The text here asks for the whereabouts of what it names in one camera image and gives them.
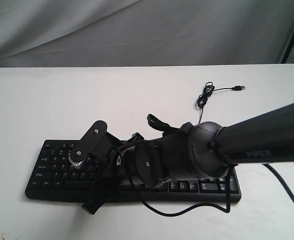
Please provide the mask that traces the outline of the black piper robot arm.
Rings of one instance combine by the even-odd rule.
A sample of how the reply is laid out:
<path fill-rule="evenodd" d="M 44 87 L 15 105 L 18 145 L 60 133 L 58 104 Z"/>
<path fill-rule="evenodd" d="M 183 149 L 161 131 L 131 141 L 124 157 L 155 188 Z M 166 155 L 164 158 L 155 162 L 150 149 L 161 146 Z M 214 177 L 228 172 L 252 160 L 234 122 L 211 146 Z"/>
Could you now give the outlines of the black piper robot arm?
<path fill-rule="evenodd" d="M 93 125 L 78 146 L 91 158 L 94 178 L 83 209 L 94 214 L 125 182 L 156 188 L 171 180 L 226 178 L 226 203 L 231 202 L 231 173 L 239 164 L 294 162 L 294 103 L 252 119 L 223 127 L 214 122 L 179 128 L 147 116 L 162 137 L 145 140 L 134 134 L 120 141 Z"/>

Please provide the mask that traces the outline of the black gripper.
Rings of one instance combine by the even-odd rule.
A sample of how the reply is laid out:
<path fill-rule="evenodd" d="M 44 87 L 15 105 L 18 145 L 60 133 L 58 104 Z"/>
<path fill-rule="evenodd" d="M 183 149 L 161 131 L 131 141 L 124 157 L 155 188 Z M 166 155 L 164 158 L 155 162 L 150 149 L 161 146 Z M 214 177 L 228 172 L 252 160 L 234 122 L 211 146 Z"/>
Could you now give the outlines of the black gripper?
<path fill-rule="evenodd" d="M 157 187 L 164 179 L 164 167 L 159 151 L 152 141 L 145 140 L 134 133 L 122 141 L 110 133 L 110 166 L 106 169 L 106 179 L 102 176 L 104 167 L 100 162 L 94 164 L 94 178 L 89 195 L 81 206 L 87 213 L 94 215 L 108 200 L 109 189 L 120 185 L 144 184 L 147 188 Z"/>

